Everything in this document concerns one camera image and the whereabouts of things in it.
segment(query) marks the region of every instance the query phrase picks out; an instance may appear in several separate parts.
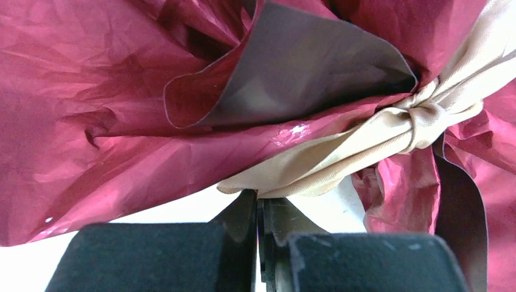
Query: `knot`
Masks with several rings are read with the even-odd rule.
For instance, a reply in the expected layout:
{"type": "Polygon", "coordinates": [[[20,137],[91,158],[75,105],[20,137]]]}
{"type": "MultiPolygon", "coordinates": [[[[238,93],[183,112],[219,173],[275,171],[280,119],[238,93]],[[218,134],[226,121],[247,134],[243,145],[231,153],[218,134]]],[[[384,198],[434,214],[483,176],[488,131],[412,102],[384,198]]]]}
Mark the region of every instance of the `knot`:
{"type": "Polygon", "coordinates": [[[407,148],[400,153],[429,147],[444,133],[450,123],[448,112],[431,100],[409,108],[407,112],[412,124],[412,138],[407,148]]]}

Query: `white table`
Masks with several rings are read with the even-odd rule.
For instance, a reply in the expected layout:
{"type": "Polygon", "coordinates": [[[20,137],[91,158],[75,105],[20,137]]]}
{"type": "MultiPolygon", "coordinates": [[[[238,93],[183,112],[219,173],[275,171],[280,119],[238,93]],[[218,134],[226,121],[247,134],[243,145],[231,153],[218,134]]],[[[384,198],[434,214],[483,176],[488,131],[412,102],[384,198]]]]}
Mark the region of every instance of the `white table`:
{"type": "MultiPolygon", "coordinates": [[[[236,197],[237,195],[219,193],[215,186],[212,186],[191,196],[119,218],[113,222],[208,222],[236,197]]],[[[346,178],[335,190],[321,197],[292,197],[290,201],[317,225],[329,232],[365,232],[364,209],[349,178],[346,178]]],[[[26,245],[0,248],[0,291],[44,291],[75,234],[76,232],[72,232],[26,245]]],[[[257,283],[257,291],[265,291],[265,284],[257,283]]]]}

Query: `red plastic bag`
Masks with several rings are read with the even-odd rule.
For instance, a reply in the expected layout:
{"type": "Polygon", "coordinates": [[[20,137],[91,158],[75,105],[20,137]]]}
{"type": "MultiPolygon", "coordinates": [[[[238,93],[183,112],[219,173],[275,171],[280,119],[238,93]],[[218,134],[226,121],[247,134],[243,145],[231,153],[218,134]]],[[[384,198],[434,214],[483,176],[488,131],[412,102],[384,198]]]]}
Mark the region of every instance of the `red plastic bag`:
{"type": "MultiPolygon", "coordinates": [[[[345,3],[278,2],[334,19],[345,3]]],[[[364,1],[346,15],[392,42],[424,82],[439,73],[484,5],[387,2],[382,7],[394,13],[364,1]]],[[[405,96],[370,97],[260,127],[171,127],[165,85],[234,55],[224,59],[224,84],[250,26],[236,0],[0,3],[0,245],[181,198],[301,142],[339,133],[405,96]]],[[[206,90],[216,96],[221,89],[206,90]]]]}

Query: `beige ribbon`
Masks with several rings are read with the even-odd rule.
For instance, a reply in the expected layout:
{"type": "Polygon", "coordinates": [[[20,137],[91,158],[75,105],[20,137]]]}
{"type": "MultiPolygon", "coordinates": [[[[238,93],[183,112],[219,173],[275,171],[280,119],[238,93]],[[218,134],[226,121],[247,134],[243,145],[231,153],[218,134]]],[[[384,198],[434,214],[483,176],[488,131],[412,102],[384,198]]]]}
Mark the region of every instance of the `beige ribbon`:
{"type": "Polygon", "coordinates": [[[516,1],[491,0],[439,80],[344,133],[297,145],[218,185],[260,198],[318,196],[345,176],[396,153],[430,146],[447,127],[479,114],[482,99],[516,78],[516,1]]]}

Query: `beige cloth strip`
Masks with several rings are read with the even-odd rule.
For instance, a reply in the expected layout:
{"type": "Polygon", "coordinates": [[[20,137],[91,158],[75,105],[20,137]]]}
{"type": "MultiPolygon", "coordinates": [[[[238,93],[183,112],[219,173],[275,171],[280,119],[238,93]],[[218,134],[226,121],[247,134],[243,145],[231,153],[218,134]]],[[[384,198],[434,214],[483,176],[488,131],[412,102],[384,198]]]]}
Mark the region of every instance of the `beige cloth strip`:
{"type": "Polygon", "coordinates": [[[430,146],[447,127],[479,114],[482,99],[516,78],[516,1],[491,0],[439,80],[344,133],[305,142],[232,176],[224,193],[318,196],[345,176],[396,153],[430,146]]]}

